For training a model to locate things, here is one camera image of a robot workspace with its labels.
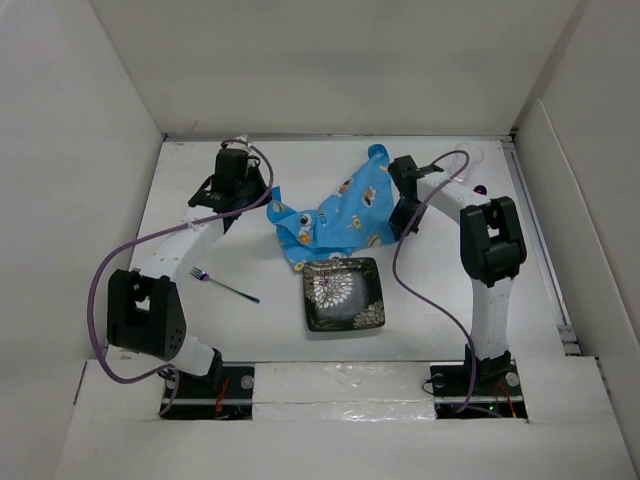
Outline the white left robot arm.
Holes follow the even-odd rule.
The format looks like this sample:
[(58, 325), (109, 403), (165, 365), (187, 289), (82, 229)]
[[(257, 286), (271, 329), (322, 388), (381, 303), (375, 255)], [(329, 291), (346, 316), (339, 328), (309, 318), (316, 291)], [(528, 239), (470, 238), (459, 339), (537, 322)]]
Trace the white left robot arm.
[(174, 375), (185, 374), (201, 396), (222, 387), (221, 354), (187, 329), (180, 289), (193, 267), (245, 212), (269, 203), (269, 162), (247, 137), (221, 144), (214, 172), (189, 199), (183, 221), (135, 242), (163, 242), (133, 270), (115, 270), (107, 284), (107, 341), (155, 358)]

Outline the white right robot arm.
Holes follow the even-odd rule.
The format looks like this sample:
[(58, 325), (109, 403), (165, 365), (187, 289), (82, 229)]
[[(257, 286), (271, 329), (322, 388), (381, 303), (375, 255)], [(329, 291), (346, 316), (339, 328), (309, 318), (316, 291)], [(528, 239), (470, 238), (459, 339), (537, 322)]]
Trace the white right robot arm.
[(527, 257), (516, 204), (508, 196), (489, 198), (458, 183), (437, 161), (419, 167), (411, 156), (401, 156), (391, 162), (389, 173), (399, 192), (389, 219), (399, 246), (418, 231), (429, 207), (459, 227), (460, 260), (473, 293), (462, 381), (471, 392), (486, 393), (511, 365), (509, 300)]

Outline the black floral square plate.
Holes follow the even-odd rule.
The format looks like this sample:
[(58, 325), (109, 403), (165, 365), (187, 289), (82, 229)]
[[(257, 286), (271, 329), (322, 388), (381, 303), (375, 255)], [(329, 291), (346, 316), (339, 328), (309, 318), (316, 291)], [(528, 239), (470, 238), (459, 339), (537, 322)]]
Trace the black floral square plate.
[(365, 331), (385, 325), (380, 274), (373, 258), (312, 261), (304, 266), (302, 280), (309, 331)]

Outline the blue patterned cloth napkin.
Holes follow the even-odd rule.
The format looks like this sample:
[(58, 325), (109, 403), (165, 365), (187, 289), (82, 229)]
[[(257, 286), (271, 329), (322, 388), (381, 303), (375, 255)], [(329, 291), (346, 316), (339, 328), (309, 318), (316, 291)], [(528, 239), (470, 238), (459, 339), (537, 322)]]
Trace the blue patterned cloth napkin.
[(351, 256), (396, 242), (389, 220), (395, 203), (387, 149), (374, 144), (368, 160), (318, 207), (297, 211), (272, 191), (267, 218), (275, 226), (285, 260), (296, 273), (312, 261)]

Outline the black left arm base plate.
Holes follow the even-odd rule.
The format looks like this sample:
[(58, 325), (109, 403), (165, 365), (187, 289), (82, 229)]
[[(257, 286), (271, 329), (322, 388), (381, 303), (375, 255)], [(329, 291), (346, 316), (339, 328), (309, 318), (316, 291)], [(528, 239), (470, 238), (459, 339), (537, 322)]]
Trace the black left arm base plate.
[(181, 372), (176, 392), (173, 374), (164, 374), (163, 379), (163, 419), (244, 421), (253, 417), (254, 364), (224, 363), (216, 384)]

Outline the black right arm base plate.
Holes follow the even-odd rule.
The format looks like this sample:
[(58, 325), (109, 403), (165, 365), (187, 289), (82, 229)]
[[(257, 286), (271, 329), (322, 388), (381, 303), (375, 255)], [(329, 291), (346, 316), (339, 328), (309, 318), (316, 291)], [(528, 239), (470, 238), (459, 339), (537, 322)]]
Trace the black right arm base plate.
[(497, 377), (477, 380), (470, 397), (467, 397), (469, 379), (462, 362), (430, 363), (429, 373), (422, 390), (432, 396), (437, 420), (528, 418), (515, 363)]

